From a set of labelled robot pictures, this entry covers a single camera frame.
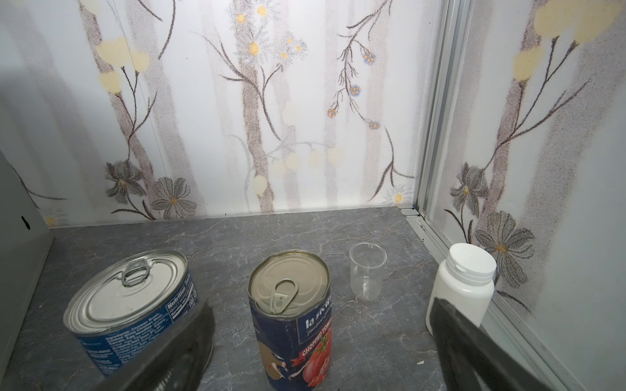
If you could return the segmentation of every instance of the black mark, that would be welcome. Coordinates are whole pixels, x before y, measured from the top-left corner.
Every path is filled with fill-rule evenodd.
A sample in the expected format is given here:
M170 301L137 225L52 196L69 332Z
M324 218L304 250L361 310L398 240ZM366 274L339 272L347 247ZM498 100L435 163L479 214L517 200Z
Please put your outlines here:
M26 228L28 228L28 230L31 229L31 225L28 223L28 221L26 221L26 219L24 218L24 216L22 216L22 221L24 222L24 224L26 225Z

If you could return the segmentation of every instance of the can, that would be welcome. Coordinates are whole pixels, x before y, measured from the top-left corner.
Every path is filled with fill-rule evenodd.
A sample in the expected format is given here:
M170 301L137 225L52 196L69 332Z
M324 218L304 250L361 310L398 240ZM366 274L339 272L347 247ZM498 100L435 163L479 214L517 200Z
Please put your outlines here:
M63 323L109 376L197 302L185 256L152 250L90 279L70 300Z
M331 362L331 280L313 253L287 250L252 272L248 298L261 360L278 391L310 390Z

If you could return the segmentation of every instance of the wall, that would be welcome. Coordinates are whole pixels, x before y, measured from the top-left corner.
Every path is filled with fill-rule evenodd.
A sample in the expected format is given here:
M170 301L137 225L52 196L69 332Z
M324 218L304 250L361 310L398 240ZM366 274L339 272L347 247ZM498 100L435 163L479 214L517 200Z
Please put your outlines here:
M438 0L3 0L0 148L49 225L407 202Z
M589 390L626 381L623 8L474 2L428 208L494 255L496 289Z

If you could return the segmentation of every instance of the can label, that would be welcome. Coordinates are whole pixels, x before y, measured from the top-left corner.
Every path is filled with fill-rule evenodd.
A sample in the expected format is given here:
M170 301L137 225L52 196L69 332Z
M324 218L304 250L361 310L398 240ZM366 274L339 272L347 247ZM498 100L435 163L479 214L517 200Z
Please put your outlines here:
M197 302L198 293L191 275L186 272L183 283L170 299L143 319L113 333L97 337L76 334L76 338L100 372L109 376L142 351Z
M331 362L331 290L324 301L294 320L259 311L250 297L254 331L263 367L278 391L310 390L326 378Z

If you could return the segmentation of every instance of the can lid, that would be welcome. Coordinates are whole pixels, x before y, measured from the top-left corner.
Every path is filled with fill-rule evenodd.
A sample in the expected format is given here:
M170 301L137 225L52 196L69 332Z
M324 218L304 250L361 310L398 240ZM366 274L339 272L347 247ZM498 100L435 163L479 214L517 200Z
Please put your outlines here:
M250 277L249 294L265 314L290 318L314 307L328 286L328 269L317 255L289 250L259 265Z
M484 285L493 279L496 261L482 248L467 243L450 247L446 266L457 280L470 285Z
M162 305L187 271L177 251L133 255L90 279L69 302L63 321L74 333L123 328Z

